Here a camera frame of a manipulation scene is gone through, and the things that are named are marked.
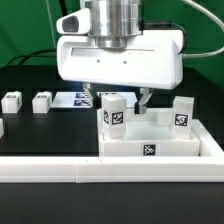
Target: white platform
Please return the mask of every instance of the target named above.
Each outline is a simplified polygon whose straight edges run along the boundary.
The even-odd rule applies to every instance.
[[[0,157],[0,182],[224,182],[224,153],[198,120],[200,156]]]
[[[99,155],[116,157],[141,157],[144,147],[154,147],[154,156],[198,156],[200,142],[194,131],[189,140],[172,138],[170,126],[157,124],[160,113],[168,109],[149,109],[146,114],[134,115],[133,109],[126,110],[126,135],[123,139],[110,139],[103,134],[102,110],[98,110]]]
[[[127,100],[127,108],[133,108],[137,102],[134,92],[113,92],[119,93]],[[108,94],[108,92],[98,92],[98,94]],[[75,101],[81,101],[80,105],[75,105]],[[89,98],[85,92],[57,92],[52,108],[90,108]]]

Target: metal cylinder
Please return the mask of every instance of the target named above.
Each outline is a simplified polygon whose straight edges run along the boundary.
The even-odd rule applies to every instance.
[[[92,31],[99,48],[125,48],[127,37],[139,34],[143,0],[92,0]]]

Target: white block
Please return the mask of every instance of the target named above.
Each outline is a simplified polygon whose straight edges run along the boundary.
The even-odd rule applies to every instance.
[[[103,133],[111,139],[126,133],[126,99],[119,94],[102,96]]]
[[[0,119],[0,138],[4,135],[3,120]]]
[[[47,113],[52,105],[50,92],[39,92],[32,100],[33,113]]]
[[[2,113],[16,114],[22,106],[22,94],[21,92],[8,92],[1,100]]]
[[[175,97],[171,125],[171,136],[173,138],[190,139],[193,107],[194,98]]]

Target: black cable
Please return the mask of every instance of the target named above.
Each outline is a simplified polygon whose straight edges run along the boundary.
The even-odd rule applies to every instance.
[[[67,12],[67,7],[66,7],[66,4],[65,4],[65,0],[59,0],[59,4],[60,4],[60,7],[61,7],[62,15],[67,16],[68,12]]]
[[[13,61],[15,61],[15,60],[17,60],[17,59],[19,59],[19,58],[25,58],[25,57],[29,57],[29,58],[55,58],[56,56],[44,56],[44,55],[20,55],[20,56],[18,56],[18,57],[15,57],[15,58],[12,58],[9,62],[8,62],[8,64],[7,64],[7,66],[10,66],[10,64],[13,62]]]
[[[178,28],[179,30],[181,30],[183,32],[183,35],[184,35],[184,43],[183,43],[183,47],[181,49],[181,51],[179,52],[179,54],[183,53],[184,50],[186,49],[187,47],[187,32],[185,31],[185,29],[180,26],[179,24],[176,24],[176,23],[171,23],[172,26]]]
[[[55,48],[50,48],[50,49],[45,49],[45,50],[40,50],[40,51],[35,51],[29,55],[27,55],[26,57],[24,57],[23,60],[20,61],[20,63],[18,65],[23,65],[27,60],[29,60],[29,58],[31,58],[34,55],[38,55],[38,54],[45,54],[45,53],[50,53],[50,52],[56,52]]]
[[[182,31],[183,36],[184,36],[184,43],[183,43],[183,47],[181,49],[181,51],[179,52],[179,54],[183,53],[183,51],[186,49],[187,47],[187,32],[185,31],[185,29],[180,26],[179,24],[173,23],[171,21],[162,21],[162,22],[145,22],[145,21],[141,21],[139,23],[139,30],[143,31],[143,30],[161,30],[161,29],[170,29],[172,27],[175,27],[179,30]]]

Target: white cube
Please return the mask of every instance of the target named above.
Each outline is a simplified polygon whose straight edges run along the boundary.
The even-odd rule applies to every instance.
[[[126,133],[126,99],[119,94],[102,96],[102,129],[111,138],[122,138]]]
[[[171,136],[173,138],[190,139],[194,98],[175,97],[173,102],[173,122]]]
[[[0,119],[0,138],[4,135],[3,120]]]
[[[51,92],[39,92],[32,100],[33,113],[46,114],[52,105]]]
[[[16,114],[22,106],[22,94],[21,92],[8,92],[1,100],[2,113]]]

